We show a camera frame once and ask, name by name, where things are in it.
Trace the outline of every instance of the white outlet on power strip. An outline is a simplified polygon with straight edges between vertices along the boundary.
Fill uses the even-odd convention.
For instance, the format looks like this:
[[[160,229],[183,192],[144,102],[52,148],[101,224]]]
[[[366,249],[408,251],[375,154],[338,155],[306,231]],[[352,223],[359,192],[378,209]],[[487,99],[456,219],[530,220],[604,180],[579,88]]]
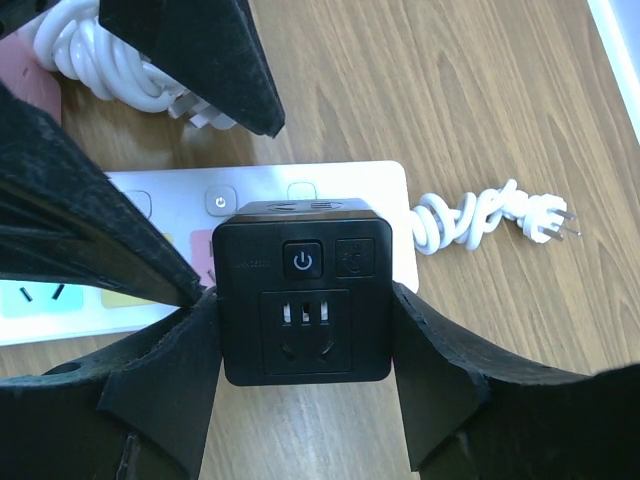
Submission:
[[[109,173],[112,183],[215,283],[211,234],[254,201],[364,200],[393,229],[393,278],[414,292],[418,269],[404,169],[397,162],[203,168]],[[92,287],[0,281],[0,345],[135,331],[175,307]]]

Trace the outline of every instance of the black power socket cube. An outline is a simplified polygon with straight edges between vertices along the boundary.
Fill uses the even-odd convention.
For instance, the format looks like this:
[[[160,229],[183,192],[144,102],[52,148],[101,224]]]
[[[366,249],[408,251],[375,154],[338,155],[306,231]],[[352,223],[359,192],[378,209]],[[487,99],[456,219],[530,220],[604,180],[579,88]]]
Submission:
[[[361,200],[256,202],[221,224],[212,242],[227,379],[385,378],[392,237]]]

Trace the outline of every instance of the plug prongs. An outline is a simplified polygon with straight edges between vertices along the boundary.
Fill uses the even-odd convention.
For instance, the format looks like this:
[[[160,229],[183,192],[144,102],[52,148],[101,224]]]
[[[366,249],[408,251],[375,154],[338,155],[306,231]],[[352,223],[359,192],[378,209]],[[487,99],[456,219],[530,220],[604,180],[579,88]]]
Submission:
[[[562,225],[556,225],[555,223],[553,224],[554,227],[558,227],[561,228],[562,230],[564,230],[565,232],[569,232],[577,237],[581,237],[582,236],[582,232],[579,232],[577,230],[574,230],[573,228],[569,228],[567,227],[564,223]]]
[[[575,220],[578,218],[575,213],[567,212],[566,210],[561,210],[559,208],[552,208],[547,210],[547,213],[555,213],[556,215],[560,215],[565,220]]]
[[[547,227],[540,227],[540,232],[553,238],[554,240],[558,240],[559,242],[564,240],[564,235],[562,235],[562,233],[559,232],[558,230],[552,230]]]

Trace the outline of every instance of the white power cord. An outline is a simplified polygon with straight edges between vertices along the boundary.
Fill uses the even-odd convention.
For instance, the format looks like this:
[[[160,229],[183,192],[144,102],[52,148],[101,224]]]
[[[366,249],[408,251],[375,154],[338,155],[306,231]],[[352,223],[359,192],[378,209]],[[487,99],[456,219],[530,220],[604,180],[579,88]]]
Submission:
[[[449,208],[434,193],[423,195],[411,211],[416,249],[432,255],[456,242],[475,250],[482,236],[493,232],[503,217],[515,221],[536,243],[546,243],[552,238],[563,240],[561,229],[581,235],[564,225],[565,220],[575,220],[576,216],[567,211],[567,202],[561,197],[529,196],[518,190],[516,181],[510,179],[501,189],[489,188],[477,197],[467,192],[456,208]]]
[[[98,24],[99,0],[62,0],[18,31],[49,71],[80,80],[98,98],[117,98],[149,113],[191,115],[198,128],[235,122],[153,66]]]

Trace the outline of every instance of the wooden table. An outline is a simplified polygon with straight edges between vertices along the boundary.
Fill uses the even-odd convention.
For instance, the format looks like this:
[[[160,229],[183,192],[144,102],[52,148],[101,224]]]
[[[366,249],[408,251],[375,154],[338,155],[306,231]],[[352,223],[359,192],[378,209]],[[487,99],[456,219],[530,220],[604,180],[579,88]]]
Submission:
[[[412,203],[513,177],[555,192],[583,239],[503,225],[420,258],[420,295],[497,344],[577,372],[640,361],[640,155],[586,0],[253,2],[287,112],[276,140],[195,131],[63,82],[64,124],[105,169],[395,159]],[[0,351],[40,373],[117,339]],[[235,388],[221,378],[206,479],[408,479],[393,376]]]

